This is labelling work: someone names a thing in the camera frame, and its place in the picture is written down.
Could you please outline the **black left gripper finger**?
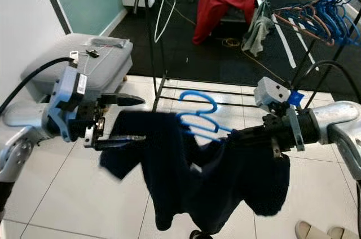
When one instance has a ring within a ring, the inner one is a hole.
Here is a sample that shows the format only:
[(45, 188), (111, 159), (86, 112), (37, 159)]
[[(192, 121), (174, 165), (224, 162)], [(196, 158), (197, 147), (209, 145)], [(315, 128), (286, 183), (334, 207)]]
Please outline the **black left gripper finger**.
[(146, 103), (143, 98), (126, 93), (105, 93), (102, 95), (102, 104), (118, 106), (135, 106)]
[(134, 142), (144, 141), (146, 136), (140, 135), (111, 135), (107, 138), (99, 138), (93, 142), (93, 148), (96, 151), (111, 151), (111, 149), (122, 149), (124, 146)]

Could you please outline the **navy printed t-shirt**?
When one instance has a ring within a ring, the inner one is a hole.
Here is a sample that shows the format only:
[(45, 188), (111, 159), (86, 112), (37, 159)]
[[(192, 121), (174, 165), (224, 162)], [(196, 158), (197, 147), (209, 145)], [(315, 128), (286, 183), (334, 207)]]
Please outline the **navy printed t-shirt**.
[(260, 216), (284, 206), (290, 159), (276, 156), (269, 138), (253, 142), (234, 130), (199, 144), (175, 113), (141, 110), (119, 113), (111, 133), (141, 139), (102, 151), (99, 165), (120, 180), (141, 167), (159, 231), (186, 213), (200, 231), (216, 234), (241, 203)]

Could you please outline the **brown plastic hanger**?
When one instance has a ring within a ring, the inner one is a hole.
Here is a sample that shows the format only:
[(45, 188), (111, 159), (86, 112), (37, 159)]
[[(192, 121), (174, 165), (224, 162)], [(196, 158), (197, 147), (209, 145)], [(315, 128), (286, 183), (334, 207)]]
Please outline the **brown plastic hanger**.
[(311, 5), (294, 5), (273, 10), (274, 17), (299, 29), (300, 32), (321, 40), (328, 46), (335, 44), (333, 30), (316, 13)]

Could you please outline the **olive green garment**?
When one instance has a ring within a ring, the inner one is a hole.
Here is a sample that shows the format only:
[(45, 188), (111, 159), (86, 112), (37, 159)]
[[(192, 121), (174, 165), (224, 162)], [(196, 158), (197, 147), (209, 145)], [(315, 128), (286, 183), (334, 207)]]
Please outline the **olive green garment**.
[(269, 1), (262, 0), (251, 18), (250, 26), (243, 35), (242, 51), (249, 51), (253, 56), (263, 51), (263, 41), (274, 29), (274, 21), (269, 17)]

